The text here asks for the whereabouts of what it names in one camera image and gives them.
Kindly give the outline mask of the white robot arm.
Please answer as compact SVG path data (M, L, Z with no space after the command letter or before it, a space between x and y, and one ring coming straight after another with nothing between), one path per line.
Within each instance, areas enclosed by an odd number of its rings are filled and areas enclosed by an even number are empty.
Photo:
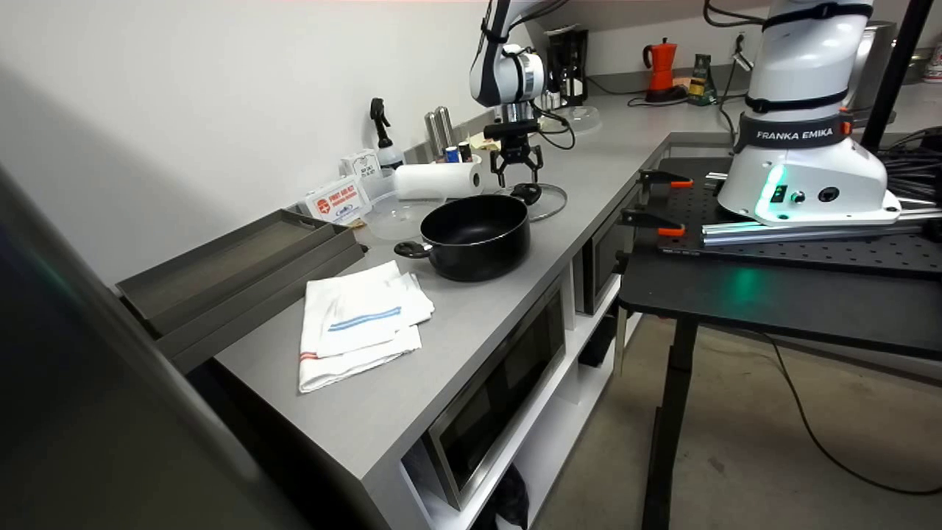
M717 206L759 223L893 223L900 201L841 102L875 0L775 0Z

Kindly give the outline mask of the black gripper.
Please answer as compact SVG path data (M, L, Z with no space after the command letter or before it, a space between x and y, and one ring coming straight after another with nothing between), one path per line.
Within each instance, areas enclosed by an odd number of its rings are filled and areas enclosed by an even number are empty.
M533 186L542 182L542 151L530 144L530 135L539 130L539 122L533 116L500 116L494 125L482 130L489 142L498 142L498 151L492 154L492 176L498 188L505 186L503 167L505 166L526 166Z

